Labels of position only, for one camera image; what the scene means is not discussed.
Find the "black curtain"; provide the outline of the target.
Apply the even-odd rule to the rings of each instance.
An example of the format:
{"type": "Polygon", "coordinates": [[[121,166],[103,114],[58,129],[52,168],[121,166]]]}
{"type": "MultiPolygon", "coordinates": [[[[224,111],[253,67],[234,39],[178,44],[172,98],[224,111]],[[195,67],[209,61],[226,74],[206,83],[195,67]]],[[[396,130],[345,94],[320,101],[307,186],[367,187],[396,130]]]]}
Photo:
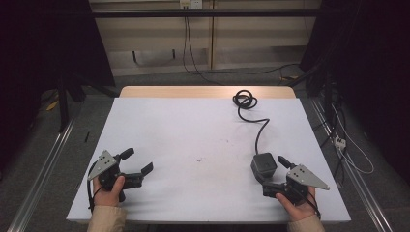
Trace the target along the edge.
{"type": "Polygon", "coordinates": [[[38,115],[42,93],[64,86],[112,86],[90,0],[0,0],[0,173],[38,115]]]}
{"type": "Polygon", "coordinates": [[[410,185],[410,0],[321,0],[300,68],[330,75],[387,163],[410,185]]]}

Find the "black metal stand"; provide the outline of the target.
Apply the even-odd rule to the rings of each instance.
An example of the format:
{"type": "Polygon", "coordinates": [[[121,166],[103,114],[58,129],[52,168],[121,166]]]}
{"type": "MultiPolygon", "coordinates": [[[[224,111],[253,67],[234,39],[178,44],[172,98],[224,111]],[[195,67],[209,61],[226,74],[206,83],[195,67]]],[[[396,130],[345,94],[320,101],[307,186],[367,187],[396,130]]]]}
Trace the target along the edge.
{"type": "Polygon", "coordinates": [[[58,101],[60,103],[60,132],[63,132],[70,121],[68,96],[75,102],[83,102],[85,100],[85,93],[75,77],[70,77],[65,73],[61,73],[58,77],[58,101]]]}

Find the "wooden table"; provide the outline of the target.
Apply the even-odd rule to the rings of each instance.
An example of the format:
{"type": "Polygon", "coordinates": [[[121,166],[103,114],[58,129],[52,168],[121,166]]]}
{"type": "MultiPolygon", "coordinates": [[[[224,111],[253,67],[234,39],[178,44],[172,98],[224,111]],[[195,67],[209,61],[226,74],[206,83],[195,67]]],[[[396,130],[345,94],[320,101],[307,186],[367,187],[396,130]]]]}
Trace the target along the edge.
{"type": "Polygon", "coordinates": [[[230,99],[248,90],[258,99],[295,99],[294,90],[286,86],[126,86],[121,98],[219,98],[230,99]]]}

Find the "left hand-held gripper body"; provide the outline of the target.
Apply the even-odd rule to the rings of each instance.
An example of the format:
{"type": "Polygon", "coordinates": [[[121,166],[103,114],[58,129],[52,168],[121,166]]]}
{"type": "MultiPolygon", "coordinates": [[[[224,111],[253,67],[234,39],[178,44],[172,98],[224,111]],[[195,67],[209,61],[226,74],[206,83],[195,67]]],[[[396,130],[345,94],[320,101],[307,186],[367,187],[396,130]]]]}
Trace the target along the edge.
{"type": "MultiPolygon", "coordinates": [[[[87,181],[91,182],[94,178],[98,178],[102,187],[105,190],[112,190],[114,183],[119,176],[125,177],[124,189],[135,189],[142,186],[144,176],[139,173],[126,174],[120,170],[120,154],[112,156],[107,150],[104,150],[98,159],[92,164],[89,169],[87,181]]],[[[124,202],[126,196],[120,192],[119,200],[124,202]]]]}

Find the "white wall socket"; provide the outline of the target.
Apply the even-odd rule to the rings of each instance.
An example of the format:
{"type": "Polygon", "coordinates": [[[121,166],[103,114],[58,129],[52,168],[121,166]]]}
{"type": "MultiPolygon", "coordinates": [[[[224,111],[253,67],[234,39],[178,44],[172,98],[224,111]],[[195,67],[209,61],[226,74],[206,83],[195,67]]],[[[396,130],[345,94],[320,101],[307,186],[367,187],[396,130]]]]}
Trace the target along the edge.
{"type": "Polygon", "coordinates": [[[200,10],[203,8],[202,0],[179,0],[181,9],[200,10]]]}

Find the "white table mat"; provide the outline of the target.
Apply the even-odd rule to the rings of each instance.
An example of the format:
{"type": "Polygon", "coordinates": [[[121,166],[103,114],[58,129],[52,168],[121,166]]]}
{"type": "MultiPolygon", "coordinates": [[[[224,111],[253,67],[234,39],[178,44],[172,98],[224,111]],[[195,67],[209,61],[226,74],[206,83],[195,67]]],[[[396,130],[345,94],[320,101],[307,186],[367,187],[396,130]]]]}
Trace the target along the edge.
{"type": "Polygon", "coordinates": [[[125,173],[154,165],[123,209],[139,223],[284,223],[287,213],[266,197],[250,169],[255,153],[303,164],[329,187],[316,192],[325,223],[350,219],[330,168],[297,99],[262,99],[238,111],[231,99],[119,98],[94,154],[134,154],[125,173]]]}

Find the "black power adapter block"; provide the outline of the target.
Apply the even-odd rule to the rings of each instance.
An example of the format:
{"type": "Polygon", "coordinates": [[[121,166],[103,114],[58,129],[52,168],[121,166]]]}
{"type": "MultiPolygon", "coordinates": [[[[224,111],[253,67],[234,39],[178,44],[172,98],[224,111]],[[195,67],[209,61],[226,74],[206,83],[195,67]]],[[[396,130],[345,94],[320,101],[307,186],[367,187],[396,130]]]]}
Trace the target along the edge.
{"type": "Polygon", "coordinates": [[[271,153],[254,155],[250,167],[255,178],[266,180],[272,178],[278,168],[271,153]]]}

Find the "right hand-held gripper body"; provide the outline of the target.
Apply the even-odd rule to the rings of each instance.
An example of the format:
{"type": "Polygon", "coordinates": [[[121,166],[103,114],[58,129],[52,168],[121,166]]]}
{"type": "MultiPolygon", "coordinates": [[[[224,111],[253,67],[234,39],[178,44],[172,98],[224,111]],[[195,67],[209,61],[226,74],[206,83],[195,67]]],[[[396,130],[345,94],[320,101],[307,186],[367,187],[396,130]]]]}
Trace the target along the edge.
{"type": "Polygon", "coordinates": [[[329,190],[330,187],[307,169],[304,165],[286,164],[289,171],[286,173],[286,182],[274,184],[264,182],[262,191],[264,196],[276,197],[277,193],[284,195],[291,203],[299,203],[308,196],[308,188],[329,190]]]}

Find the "person's left hand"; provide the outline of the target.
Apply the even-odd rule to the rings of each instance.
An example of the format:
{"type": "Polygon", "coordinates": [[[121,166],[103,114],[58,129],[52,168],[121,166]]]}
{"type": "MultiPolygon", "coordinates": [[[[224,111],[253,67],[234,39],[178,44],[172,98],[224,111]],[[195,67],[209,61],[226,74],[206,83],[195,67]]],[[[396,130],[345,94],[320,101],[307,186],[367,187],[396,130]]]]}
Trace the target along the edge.
{"type": "Polygon", "coordinates": [[[119,205],[119,195],[123,189],[125,177],[119,176],[114,183],[112,190],[105,190],[99,179],[93,179],[93,201],[96,206],[117,207],[119,205]]]}

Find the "black horizontal frame bar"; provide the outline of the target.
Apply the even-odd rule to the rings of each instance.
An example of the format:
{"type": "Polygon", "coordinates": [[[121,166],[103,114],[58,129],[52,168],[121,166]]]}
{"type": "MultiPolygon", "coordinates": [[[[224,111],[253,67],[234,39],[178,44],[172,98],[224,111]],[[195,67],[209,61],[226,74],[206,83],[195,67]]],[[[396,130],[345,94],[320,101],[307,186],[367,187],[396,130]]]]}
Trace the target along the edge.
{"type": "Polygon", "coordinates": [[[132,10],[132,11],[93,11],[95,18],[114,17],[304,17],[320,16],[325,12],[318,9],[276,9],[276,10],[132,10]]]}

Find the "aluminium floor rail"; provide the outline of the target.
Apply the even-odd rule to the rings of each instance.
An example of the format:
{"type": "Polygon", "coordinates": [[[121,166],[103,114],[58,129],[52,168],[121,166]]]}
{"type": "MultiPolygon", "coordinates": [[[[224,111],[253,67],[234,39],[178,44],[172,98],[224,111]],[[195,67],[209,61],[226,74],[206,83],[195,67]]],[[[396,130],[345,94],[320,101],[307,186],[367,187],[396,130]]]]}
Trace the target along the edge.
{"type": "Polygon", "coordinates": [[[30,186],[29,191],[18,208],[7,232],[24,232],[27,228],[28,222],[41,199],[51,173],[53,172],[64,146],[70,137],[75,121],[76,119],[72,118],[63,130],[57,134],[53,146],[47,153],[46,160],[44,161],[40,172],[37,174],[35,181],[30,186]]]}
{"type": "MultiPolygon", "coordinates": [[[[324,106],[319,100],[310,99],[311,105],[322,124],[322,128],[327,133],[332,141],[332,130],[328,121],[325,119],[324,106]]],[[[337,156],[342,159],[345,173],[349,176],[356,192],[359,194],[361,201],[363,202],[368,215],[370,216],[373,224],[378,232],[394,232],[392,226],[388,222],[388,219],[383,212],[380,204],[367,186],[363,174],[356,167],[356,164],[351,160],[348,153],[345,155],[341,150],[337,150],[337,156]]]]}

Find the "person's right hand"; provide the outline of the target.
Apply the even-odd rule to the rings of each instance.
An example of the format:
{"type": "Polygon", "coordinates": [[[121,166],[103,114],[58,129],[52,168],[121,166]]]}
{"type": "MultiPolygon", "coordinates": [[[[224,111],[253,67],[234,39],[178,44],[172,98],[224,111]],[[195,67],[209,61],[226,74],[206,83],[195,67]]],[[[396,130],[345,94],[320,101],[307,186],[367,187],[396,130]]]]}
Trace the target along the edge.
{"type": "Polygon", "coordinates": [[[306,201],[294,205],[281,193],[276,194],[277,201],[282,205],[289,215],[289,221],[297,221],[316,214],[315,188],[308,188],[306,201]]]}

